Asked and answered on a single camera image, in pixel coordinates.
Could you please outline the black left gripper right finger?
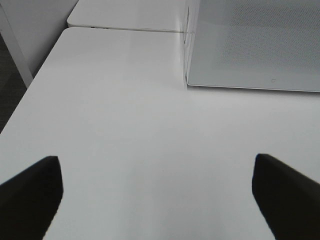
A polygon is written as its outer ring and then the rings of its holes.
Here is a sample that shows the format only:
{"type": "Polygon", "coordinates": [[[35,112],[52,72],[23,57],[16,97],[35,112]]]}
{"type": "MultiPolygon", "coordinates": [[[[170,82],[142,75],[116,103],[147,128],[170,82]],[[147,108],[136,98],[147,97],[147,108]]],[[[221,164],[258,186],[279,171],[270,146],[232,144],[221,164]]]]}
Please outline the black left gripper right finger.
{"type": "Polygon", "coordinates": [[[251,190],[277,240],[320,238],[320,185],[277,158],[255,157],[251,190]]]}

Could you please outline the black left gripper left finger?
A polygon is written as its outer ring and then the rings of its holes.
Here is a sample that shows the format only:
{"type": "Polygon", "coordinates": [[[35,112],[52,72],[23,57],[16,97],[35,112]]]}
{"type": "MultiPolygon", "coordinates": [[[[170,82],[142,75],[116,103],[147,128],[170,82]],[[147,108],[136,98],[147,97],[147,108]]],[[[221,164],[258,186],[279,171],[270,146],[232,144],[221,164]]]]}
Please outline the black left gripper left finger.
{"type": "Polygon", "coordinates": [[[42,240],[64,187],[59,158],[47,156],[0,185],[0,238],[42,240]]]}

